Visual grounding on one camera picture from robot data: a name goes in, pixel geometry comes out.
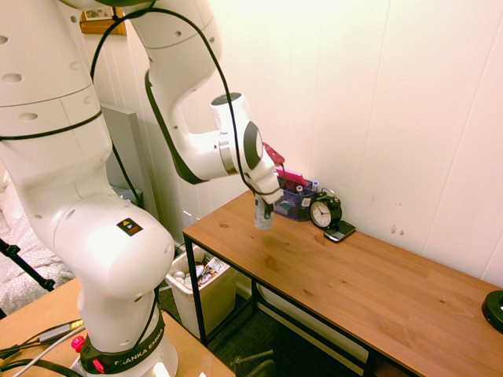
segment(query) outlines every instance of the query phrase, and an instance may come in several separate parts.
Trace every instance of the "alarm clock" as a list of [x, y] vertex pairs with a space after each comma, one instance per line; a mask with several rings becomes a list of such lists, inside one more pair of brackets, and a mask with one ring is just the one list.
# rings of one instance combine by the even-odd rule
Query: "alarm clock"
[[493, 291], [486, 296], [482, 313], [487, 322], [503, 334], [503, 291]]
[[337, 224], [343, 217], [343, 210], [340, 206], [340, 199], [336, 194], [327, 188], [321, 190], [314, 199], [310, 208], [311, 220], [322, 229]]

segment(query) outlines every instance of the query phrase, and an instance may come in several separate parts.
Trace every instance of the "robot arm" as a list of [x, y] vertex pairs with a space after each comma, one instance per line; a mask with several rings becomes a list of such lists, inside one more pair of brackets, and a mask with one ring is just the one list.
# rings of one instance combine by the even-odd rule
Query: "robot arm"
[[[92, 0], [63, 2], [82, 10], [100, 7]], [[152, 4], [119, 3], [109, 5], [126, 3], [129, 13]], [[155, 6], [195, 20], [220, 54], [204, 0]], [[54, 0], [2, 0], [2, 8], [7, 11], [0, 12], [0, 156], [31, 227], [82, 284], [78, 307], [88, 331], [82, 374], [147, 376], [163, 362], [173, 377], [176, 351], [163, 334], [153, 291], [173, 260], [171, 235], [108, 185], [105, 162], [112, 143], [86, 65]], [[197, 183], [241, 169], [268, 203], [278, 199], [274, 164], [244, 96], [233, 96], [234, 121], [225, 101], [213, 102], [219, 130], [187, 129], [179, 105], [214, 71], [195, 31], [161, 13], [132, 23], [149, 55], [146, 87], [180, 176]]]
[[[137, 12], [151, 4], [123, 10]], [[145, 88], [178, 175], [197, 184], [239, 172], [250, 189], [266, 194], [266, 202], [276, 202], [281, 194], [274, 177], [274, 163], [264, 152], [259, 128], [250, 120], [242, 94], [228, 93], [211, 103], [218, 128], [214, 132], [191, 134], [180, 112], [180, 103], [215, 71], [221, 53], [218, 29], [208, 4], [163, 0], [156, 2], [155, 8], [155, 12], [133, 18], [131, 23], [149, 55]], [[199, 36], [195, 27], [204, 35]]]

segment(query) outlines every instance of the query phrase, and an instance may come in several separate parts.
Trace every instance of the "white bin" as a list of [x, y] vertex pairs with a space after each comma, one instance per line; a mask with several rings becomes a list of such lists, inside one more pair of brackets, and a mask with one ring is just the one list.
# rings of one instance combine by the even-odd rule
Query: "white bin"
[[[193, 246], [193, 250], [196, 262], [202, 262], [207, 253], [196, 245]], [[173, 261], [165, 280], [173, 291], [174, 302], [183, 325], [200, 338], [194, 294], [192, 289], [188, 289], [172, 276], [176, 271], [189, 272], [187, 254], [179, 255]], [[236, 303], [236, 280], [236, 270], [227, 266], [217, 276], [199, 287], [206, 334], [213, 331], [233, 311]]]

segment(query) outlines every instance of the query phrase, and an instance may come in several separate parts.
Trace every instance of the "wooden tabletop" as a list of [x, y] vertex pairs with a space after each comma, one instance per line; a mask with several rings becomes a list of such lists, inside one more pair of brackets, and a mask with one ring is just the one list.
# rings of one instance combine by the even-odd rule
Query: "wooden tabletop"
[[[79, 319], [77, 311], [77, 295], [80, 284], [77, 279], [66, 283], [58, 289], [41, 297], [32, 304], [0, 320], [0, 349], [20, 344], [34, 334], [52, 326], [63, 324], [70, 320]], [[204, 372], [207, 377], [233, 377], [234, 374], [209, 350], [200, 344], [178, 322], [167, 314], [163, 315], [166, 323], [166, 334], [173, 343], [178, 353], [178, 372], [176, 377], [199, 377]], [[52, 361], [70, 367], [77, 358], [77, 353], [70, 347], [71, 339], [63, 342], [51, 351], [44, 360]], [[4, 361], [33, 358], [43, 350], [36, 347], [18, 353]], [[18, 372], [19, 368], [7, 371], [3, 377], [8, 377]], [[59, 376], [46, 369], [33, 367], [23, 376], [53, 377]]]
[[261, 231], [253, 216], [246, 192], [184, 233], [417, 375], [503, 375], [481, 311], [500, 288], [362, 232], [333, 243], [310, 221]]

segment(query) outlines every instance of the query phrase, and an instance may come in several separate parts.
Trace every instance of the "black alarm clock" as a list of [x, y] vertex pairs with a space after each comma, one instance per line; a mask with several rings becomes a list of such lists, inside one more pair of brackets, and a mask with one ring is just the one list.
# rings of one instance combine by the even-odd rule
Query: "black alarm clock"
[[337, 224], [343, 217], [340, 199], [334, 191], [324, 188], [314, 198], [310, 208], [311, 220], [321, 229]]

